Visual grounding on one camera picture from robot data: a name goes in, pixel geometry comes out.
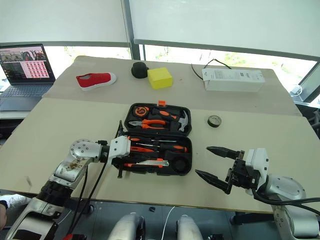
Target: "red shoe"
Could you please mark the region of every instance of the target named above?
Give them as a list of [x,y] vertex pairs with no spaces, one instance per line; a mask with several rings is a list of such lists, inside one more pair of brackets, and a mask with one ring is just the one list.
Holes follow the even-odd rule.
[[95,89],[97,87],[113,84],[117,77],[112,72],[106,73],[88,73],[82,76],[76,76],[76,79],[83,91]]

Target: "laptop keyboard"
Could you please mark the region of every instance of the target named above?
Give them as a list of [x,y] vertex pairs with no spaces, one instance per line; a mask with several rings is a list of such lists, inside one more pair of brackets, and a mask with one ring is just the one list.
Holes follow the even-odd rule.
[[42,97],[52,85],[9,86],[1,97]]

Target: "white sneaker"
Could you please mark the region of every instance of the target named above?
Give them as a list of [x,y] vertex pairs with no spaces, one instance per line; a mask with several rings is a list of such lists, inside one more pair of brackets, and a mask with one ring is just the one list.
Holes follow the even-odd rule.
[[0,201],[1,200],[6,201],[8,208],[10,208],[10,206],[12,208],[15,208],[15,207],[19,207],[21,205],[28,204],[30,202],[31,198],[26,197],[26,196],[22,196],[19,194],[13,194],[13,195],[0,196]]

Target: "hammer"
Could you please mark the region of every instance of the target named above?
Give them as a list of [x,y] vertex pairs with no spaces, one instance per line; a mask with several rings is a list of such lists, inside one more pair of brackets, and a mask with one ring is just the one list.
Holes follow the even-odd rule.
[[178,130],[181,131],[181,132],[185,131],[185,126],[188,125],[188,121],[189,121],[188,115],[187,115],[185,110],[183,110],[183,113],[185,115],[184,118],[178,117],[177,115],[173,115],[173,114],[171,114],[171,113],[169,113],[167,111],[159,110],[159,109],[156,109],[156,108],[154,108],[152,110],[152,114],[154,114],[154,115],[158,114],[165,120],[170,120],[170,121],[174,121],[174,122],[180,123],[181,127]]
[[184,113],[185,117],[184,118],[180,117],[180,119],[178,121],[181,124],[181,127],[178,130],[181,132],[184,132],[185,126],[188,125],[188,115],[185,110],[183,110],[183,113]]

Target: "laptop screen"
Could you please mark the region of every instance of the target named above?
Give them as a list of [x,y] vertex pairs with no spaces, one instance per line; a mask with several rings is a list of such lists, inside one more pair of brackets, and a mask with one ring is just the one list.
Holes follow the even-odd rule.
[[55,81],[42,44],[3,46],[0,48],[0,64],[12,85]]

